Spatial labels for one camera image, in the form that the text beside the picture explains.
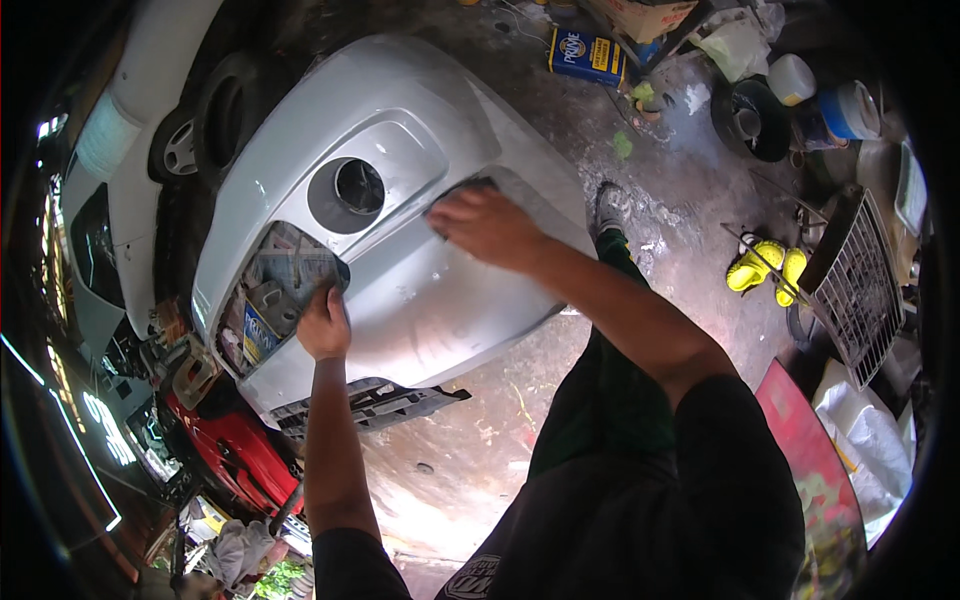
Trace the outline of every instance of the red car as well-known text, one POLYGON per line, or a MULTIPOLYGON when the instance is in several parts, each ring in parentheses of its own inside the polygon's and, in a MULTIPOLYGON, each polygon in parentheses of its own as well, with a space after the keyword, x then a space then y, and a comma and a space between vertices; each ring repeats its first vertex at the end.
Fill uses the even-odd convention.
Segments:
MULTIPOLYGON (((205 398, 197 410, 184 408, 173 392, 164 399, 224 487, 256 510, 275 514, 297 486, 299 480, 291 471, 299 472, 300 467, 292 459, 285 462, 280 458, 260 419, 244 410, 246 404, 241 400, 235 403, 235 410, 218 410, 215 412, 223 414, 214 415, 204 409, 204 403, 222 406, 216 397, 205 398)), ((299 513, 302 506, 301 499, 291 514, 299 513)))

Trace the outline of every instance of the cardboard box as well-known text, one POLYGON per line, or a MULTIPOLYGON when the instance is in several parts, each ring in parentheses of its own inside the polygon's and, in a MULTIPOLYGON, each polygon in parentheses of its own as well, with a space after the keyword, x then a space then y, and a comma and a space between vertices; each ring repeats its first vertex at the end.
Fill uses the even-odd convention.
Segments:
POLYGON ((677 29, 697 6, 696 1, 655 7, 628 0, 590 0, 590 4, 606 15, 614 26, 641 43, 677 29))

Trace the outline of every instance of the hand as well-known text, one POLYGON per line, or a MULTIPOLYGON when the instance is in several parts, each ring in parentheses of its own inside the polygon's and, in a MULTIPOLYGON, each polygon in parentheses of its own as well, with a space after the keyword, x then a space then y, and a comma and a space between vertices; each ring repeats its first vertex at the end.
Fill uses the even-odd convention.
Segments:
POLYGON ((317 290, 300 316, 297 339, 316 361, 344 358, 350 347, 350 325, 344 297, 336 286, 317 290))
POLYGON ((492 187, 464 188, 434 204, 433 230, 486 263, 525 272, 550 238, 523 210, 492 187))

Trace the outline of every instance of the gray sneaker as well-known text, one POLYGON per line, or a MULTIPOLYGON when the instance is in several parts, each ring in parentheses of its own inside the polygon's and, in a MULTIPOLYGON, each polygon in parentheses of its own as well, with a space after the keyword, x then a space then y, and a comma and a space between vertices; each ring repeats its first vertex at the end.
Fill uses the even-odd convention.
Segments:
POLYGON ((616 183, 606 181, 597 190, 597 209, 593 221, 593 241, 607 229, 623 231, 623 209, 627 206, 627 192, 616 183))

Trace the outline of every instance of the silver car bumper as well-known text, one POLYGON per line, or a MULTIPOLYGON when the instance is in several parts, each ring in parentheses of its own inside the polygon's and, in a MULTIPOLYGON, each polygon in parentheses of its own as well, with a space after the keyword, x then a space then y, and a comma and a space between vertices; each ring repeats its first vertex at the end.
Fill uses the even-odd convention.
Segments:
MULTIPOLYGON (((193 287, 197 330, 216 348, 228 296, 271 223, 286 221, 349 266, 348 380, 438 385, 483 364, 560 310, 536 283, 446 244, 424 211, 490 176, 550 235, 594 255, 572 166, 515 111, 429 44, 372 36, 305 76, 259 129, 217 197, 193 287), (349 233, 319 221, 318 191, 346 159, 382 178, 381 211, 349 233)), ((295 336, 239 380, 264 421, 309 397, 313 360, 295 336)))

